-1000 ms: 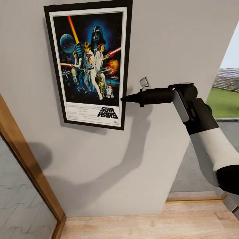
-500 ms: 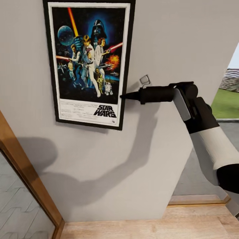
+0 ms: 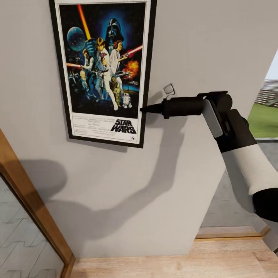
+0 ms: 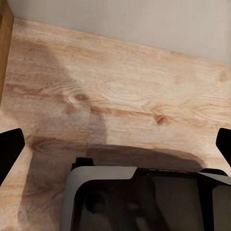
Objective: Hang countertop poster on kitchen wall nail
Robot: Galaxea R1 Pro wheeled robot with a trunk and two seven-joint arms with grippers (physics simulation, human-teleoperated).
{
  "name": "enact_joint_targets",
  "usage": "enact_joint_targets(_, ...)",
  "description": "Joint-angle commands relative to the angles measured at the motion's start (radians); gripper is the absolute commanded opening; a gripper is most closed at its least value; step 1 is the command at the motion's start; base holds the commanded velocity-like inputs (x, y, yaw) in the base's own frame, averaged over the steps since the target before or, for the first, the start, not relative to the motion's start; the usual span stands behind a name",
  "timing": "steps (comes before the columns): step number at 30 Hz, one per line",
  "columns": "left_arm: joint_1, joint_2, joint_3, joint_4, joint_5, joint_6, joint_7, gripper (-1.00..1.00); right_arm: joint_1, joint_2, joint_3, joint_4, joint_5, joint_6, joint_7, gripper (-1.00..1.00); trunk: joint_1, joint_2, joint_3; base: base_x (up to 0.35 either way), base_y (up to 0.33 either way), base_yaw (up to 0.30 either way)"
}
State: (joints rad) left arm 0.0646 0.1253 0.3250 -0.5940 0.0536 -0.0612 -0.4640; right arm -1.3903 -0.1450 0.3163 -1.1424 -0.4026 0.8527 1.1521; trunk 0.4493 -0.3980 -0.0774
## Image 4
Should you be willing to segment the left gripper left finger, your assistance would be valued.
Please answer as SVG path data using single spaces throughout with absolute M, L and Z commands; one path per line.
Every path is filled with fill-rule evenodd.
M 20 128 L 0 133 L 0 186 L 25 146 Z

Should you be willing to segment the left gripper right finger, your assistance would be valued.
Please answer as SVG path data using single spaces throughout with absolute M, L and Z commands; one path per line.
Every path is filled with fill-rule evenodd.
M 219 129 L 216 146 L 231 166 L 231 130 L 226 128 Z

